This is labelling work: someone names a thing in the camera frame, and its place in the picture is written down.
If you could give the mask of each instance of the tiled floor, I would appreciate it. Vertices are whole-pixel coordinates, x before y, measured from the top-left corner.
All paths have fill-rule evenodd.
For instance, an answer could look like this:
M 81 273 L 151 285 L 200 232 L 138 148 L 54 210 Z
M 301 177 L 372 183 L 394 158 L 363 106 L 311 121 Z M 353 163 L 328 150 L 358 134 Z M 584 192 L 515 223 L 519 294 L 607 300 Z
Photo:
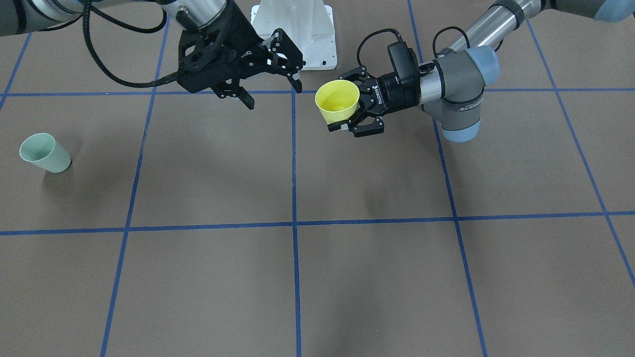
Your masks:
M 635 355 L 633 19 L 523 24 L 468 143 L 418 109 L 328 133 L 314 106 L 367 33 L 395 27 L 429 59 L 490 3 L 333 0 L 338 69 L 297 95 L 245 81 L 254 111 L 121 87 L 78 25 L 0 38 L 0 356 Z M 134 81 L 174 70 L 178 36 L 93 21 Z M 388 38 L 362 53 L 375 74 Z M 20 159 L 40 131 L 66 172 Z

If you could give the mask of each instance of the black cable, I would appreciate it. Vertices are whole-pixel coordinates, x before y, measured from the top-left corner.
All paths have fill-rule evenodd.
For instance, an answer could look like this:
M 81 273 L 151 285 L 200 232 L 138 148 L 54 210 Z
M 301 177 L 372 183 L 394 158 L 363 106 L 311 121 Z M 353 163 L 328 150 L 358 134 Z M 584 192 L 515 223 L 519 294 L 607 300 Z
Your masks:
M 503 41 L 505 41 L 505 39 L 500 40 L 498 46 L 496 46 L 496 48 L 494 49 L 494 52 L 498 52 L 498 49 L 500 49 L 500 47 L 503 45 Z
M 366 41 L 368 41 L 371 37 L 375 36 L 375 35 L 379 35 L 379 34 L 383 34 L 385 32 L 391 32 L 395 35 L 395 37 L 397 38 L 397 41 L 399 42 L 403 42 L 403 39 L 401 38 L 401 34 L 399 33 L 399 31 L 395 30 L 395 29 L 382 29 L 382 30 L 378 30 L 373 32 L 372 34 L 366 36 L 361 43 L 359 44 L 358 47 L 358 52 L 357 52 L 357 60 L 358 60 L 358 64 L 361 64 L 361 60 L 359 59 L 359 54 L 361 53 L 361 48 L 364 46 L 364 44 L 366 43 Z M 366 71 L 366 73 L 368 74 L 369 77 L 374 78 L 373 76 L 370 75 L 370 73 L 368 73 L 368 71 Z
M 78 17 L 73 21 L 67 22 L 66 24 L 62 24 L 59 26 L 55 26 L 55 27 L 49 27 L 48 29 L 42 29 L 42 30 L 38 30 L 39 32 L 48 32 L 48 31 L 57 31 L 57 30 L 61 30 L 61 29 L 65 29 L 68 26 L 71 26 L 72 24 L 76 23 L 77 21 L 79 21 L 79 19 L 81 18 Z
M 470 48 L 470 39 L 467 38 L 467 34 L 465 33 L 465 31 L 463 31 L 463 29 L 461 29 L 460 27 L 456 27 L 456 26 L 449 26 L 446 27 L 445 29 L 437 32 L 436 35 L 434 35 L 434 39 L 432 39 L 432 54 L 434 55 L 434 58 L 439 58 L 439 53 L 437 53 L 436 51 L 436 39 L 437 37 L 439 37 L 440 34 L 446 32 L 447 30 L 457 30 L 461 33 L 461 35 L 463 35 L 463 37 L 465 38 L 465 44 L 467 45 L 467 48 Z
M 132 25 L 128 25 L 123 21 L 117 20 L 116 18 L 102 12 L 102 10 L 99 10 L 98 8 L 94 7 L 94 6 L 90 6 L 90 10 L 92 12 L 94 12 L 95 14 L 97 14 L 98 16 L 101 16 L 102 18 L 104 18 L 107 21 L 112 22 L 113 24 L 123 27 L 126 30 L 130 30 L 130 31 L 135 31 L 135 32 L 139 32 L 141 34 L 153 34 L 155 32 L 159 32 L 163 29 L 163 27 L 165 27 L 166 22 L 168 21 L 168 14 L 165 12 L 165 10 L 163 11 L 163 20 L 161 20 L 161 23 L 156 26 L 153 27 L 151 29 L 143 29 L 141 27 L 136 27 L 136 26 L 132 26 Z
M 95 61 L 99 69 L 101 69 L 102 72 L 106 76 L 108 76 L 108 78 L 112 79 L 113 81 L 123 86 L 132 87 L 132 88 L 157 87 L 157 86 L 162 86 L 164 84 L 172 83 L 177 80 L 176 72 L 168 74 L 167 76 L 163 78 L 160 78 L 156 81 L 152 81 L 148 83 L 132 83 L 132 82 L 124 81 L 123 79 L 115 76 L 111 71 L 108 70 L 108 68 L 106 68 L 102 60 L 99 58 L 99 55 L 97 55 L 97 52 L 95 51 L 95 47 L 93 47 L 93 41 L 90 39 L 90 11 L 91 11 L 90 8 L 93 3 L 93 0 L 80 0 L 80 1 L 84 5 L 84 10 L 82 11 L 82 20 L 83 20 L 82 28 L 84 32 L 84 41 L 86 42 L 86 47 L 88 48 L 88 52 L 90 53 L 90 56 L 93 57 L 93 60 Z

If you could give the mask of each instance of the mint green cup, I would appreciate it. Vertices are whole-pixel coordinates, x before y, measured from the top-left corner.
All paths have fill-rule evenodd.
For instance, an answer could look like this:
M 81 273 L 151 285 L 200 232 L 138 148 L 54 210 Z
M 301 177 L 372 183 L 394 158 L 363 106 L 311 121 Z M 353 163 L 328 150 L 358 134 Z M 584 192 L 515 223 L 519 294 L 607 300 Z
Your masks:
M 20 146 L 20 157 L 53 173 L 60 173 L 70 166 L 69 153 L 47 133 L 31 135 L 24 140 Z

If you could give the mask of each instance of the light blue joint cap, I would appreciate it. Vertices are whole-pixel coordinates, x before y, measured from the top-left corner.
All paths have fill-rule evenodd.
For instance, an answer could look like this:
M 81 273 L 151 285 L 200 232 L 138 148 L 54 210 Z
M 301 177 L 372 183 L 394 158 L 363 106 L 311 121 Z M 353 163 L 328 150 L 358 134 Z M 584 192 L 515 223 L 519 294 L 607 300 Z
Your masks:
M 595 21 L 620 22 L 635 12 L 635 0 L 606 0 L 593 18 Z
M 500 76 L 500 62 L 496 52 L 489 46 L 472 47 L 465 50 L 481 71 L 485 86 L 496 83 Z
M 479 119 L 474 125 L 465 129 L 445 130 L 441 128 L 441 131 L 443 131 L 443 136 L 451 142 L 466 142 L 476 137 L 476 134 L 478 134 L 478 129 L 480 127 L 481 120 Z

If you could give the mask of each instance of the cup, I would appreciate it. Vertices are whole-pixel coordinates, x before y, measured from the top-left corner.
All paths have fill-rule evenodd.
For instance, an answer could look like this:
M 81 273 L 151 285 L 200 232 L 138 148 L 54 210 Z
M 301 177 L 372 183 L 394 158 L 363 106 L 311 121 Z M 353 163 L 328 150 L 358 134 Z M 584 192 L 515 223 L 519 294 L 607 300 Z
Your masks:
M 31 135 L 24 140 L 20 146 L 20 157 L 53 173 L 60 173 L 70 166 L 69 153 L 47 133 Z
M 327 82 L 316 93 L 316 105 L 326 124 L 350 118 L 357 110 L 358 100 L 359 88 L 344 79 Z

